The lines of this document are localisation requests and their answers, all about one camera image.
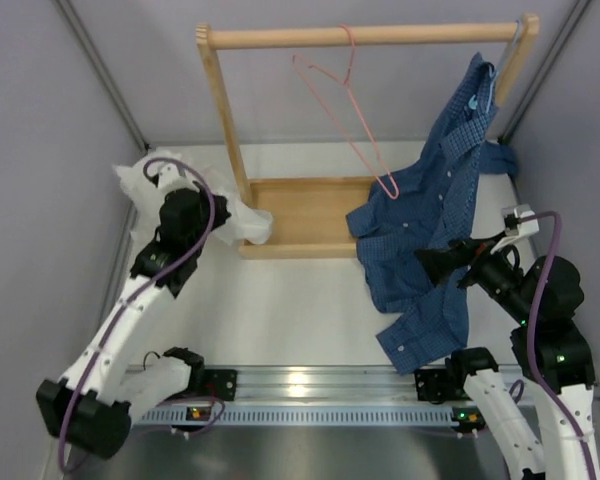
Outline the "white shirt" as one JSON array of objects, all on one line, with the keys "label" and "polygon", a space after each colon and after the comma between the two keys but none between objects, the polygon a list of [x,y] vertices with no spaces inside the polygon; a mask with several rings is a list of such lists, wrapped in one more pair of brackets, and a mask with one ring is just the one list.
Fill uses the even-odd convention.
[{"label": "white shirt", "polygon": [[246,240],[261,245],[273,233],[273,215],[266,210],[252,209],[240,198],[235,181],[208,162],[170,150],[152,152],[132,166],[115,165],[121,190],[134,204],[139,218],[131,231],[131,238],[146,243],[159,224],[159,209],[166,194],[179,189],[198,190],[195,177],[189,172],[196,170],[211,191],[227,199],[230,217],[212,234],[231,245]]}]

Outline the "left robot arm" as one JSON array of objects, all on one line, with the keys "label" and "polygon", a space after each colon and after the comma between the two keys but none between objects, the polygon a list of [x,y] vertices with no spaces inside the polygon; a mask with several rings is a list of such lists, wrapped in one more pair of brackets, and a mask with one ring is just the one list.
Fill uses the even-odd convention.
[{"label": "left robot arm", "polygon": [[36,402],[47,432],[100,459],[113,457],[132,426],[173,396],[193,399],[206,386],[204,359],[172,347],[134,376],[131,357],[198,267],[207,237],[230,217],[227,200],[175,158],[146,161],[142,174],[163,195],[159,224],[136,256],[120,297],[88,346],[57,380],[44,380]]}]

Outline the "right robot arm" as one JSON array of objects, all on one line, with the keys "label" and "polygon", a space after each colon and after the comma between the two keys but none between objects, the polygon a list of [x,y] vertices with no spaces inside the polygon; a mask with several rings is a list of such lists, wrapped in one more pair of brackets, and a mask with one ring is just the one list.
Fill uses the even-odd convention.
[{"label": "right robot arm", "polygon": [[589,344],[573,316],[584,301],[577,267],[559,256],[558,237],[527,272],[508,260],[503,234],[455,241],[416,256],[437,284],[467,270],[458,282],[477,285],[518,324],[510,334],[514,356],[539,421],[534,433],[506,390],[484,347],[459,350],[446,360],[445,384],[469,397],[495,439],[513,479],[598,479],[592,404],[595,369]]}]

